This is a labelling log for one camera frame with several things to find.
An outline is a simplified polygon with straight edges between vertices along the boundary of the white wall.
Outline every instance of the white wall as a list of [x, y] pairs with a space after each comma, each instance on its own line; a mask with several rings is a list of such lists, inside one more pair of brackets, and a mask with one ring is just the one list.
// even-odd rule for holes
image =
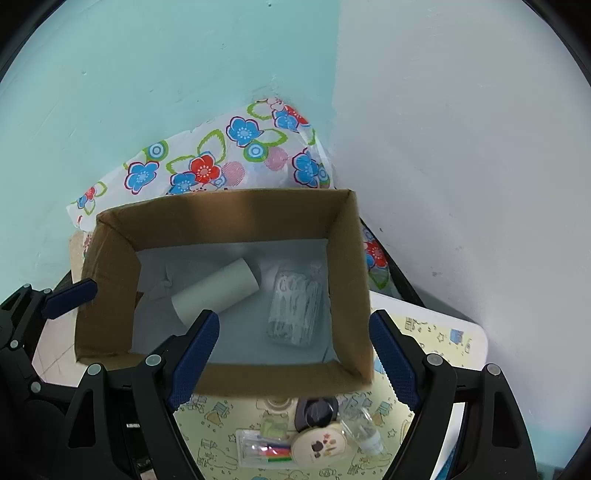
[[537, 459], [591, 424], [591, 89], [519, 0], [343, 0], [341, 186], [410, 281], [480, 323]]

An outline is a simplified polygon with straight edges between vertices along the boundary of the blue flower print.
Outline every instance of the blue flower print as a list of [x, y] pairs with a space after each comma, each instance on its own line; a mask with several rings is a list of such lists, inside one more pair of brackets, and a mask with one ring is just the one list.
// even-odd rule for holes
[[275, 126], [277, 128], [286, 128], [297, 132], [297, 126], [300, 123], [296, 117], [290, 115], [286, 109], [279, 112], [273, 112], [273, 118], [275, 119]]
[[86, 205], [86, 202], [88, 202], [88, 197], [86, 195], [83, 195], [77, 201], [78, 208], [84, 208], [84, 205]]
[[156, 178], [156, 170], [159, 166], [160, 164], [155, 161], [149, 161], [146, 164], [139, 161], [133, 162], [127, 169], [125, 188], [137, 195], [144, 186]]
[[302, 153], [298, 153], [291, 160], [295, 168], [294, 179], [297, 183], [307, 185], [312, 189], [317, 189], [320, 185], [318, 180], [318, 164], [310, 156], [308, 149], [304, 149]]
[[375, 260], [369, 253], [365, 254], [365, 261], [368, 263], [368, 269], [371, 269], [374, 267]]
[[196, 176], [192, 171], [185, 173], [177, 173], [170, 177], [170, 190], [167, 195], [178, 195], [180, 193], [186, 193], [190, 188], [197, 184]]
[[246, 147], [255, 138], [262, 135], [255, 120], [244, 120], [241, 116], [235, 116], [226, 127], [226, 135], [236, 142], [239, 147]]

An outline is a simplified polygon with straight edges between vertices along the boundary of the plastic bottle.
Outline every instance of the plastic bottle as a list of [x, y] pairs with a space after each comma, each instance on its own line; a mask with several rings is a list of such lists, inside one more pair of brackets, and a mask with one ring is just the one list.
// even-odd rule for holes
[[386, 451], [382, 437], [367, 409], [348, 406], [341, 414], [341, 425], [366, 455], [379, 455]]

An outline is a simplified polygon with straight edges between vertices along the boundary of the round container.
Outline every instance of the round container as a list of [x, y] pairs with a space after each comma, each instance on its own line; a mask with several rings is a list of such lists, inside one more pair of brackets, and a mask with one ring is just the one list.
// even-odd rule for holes
[[302, 468], [324, 468], [338, 460], [347, 448], [340, 424], [300, 433], [291, 445], [291, 457]]

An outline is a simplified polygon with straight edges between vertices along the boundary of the cardboard box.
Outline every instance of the cardboard box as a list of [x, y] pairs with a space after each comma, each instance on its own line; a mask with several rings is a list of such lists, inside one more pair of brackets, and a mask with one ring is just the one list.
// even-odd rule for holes
[[357, 390], [373, 376], [366, 261], [355, 193], [260, 189], [162, 197], [101, 213], [82, 278], [98, 283], [79, 308], [78, 361], [136, 365], [129, 353], [140, 263], [136, 252], [179, 245], [327, 239], [332, 341], [339, 361], [307, 365], [208, 364], [196, 391], [233, 397], [318, 396]]

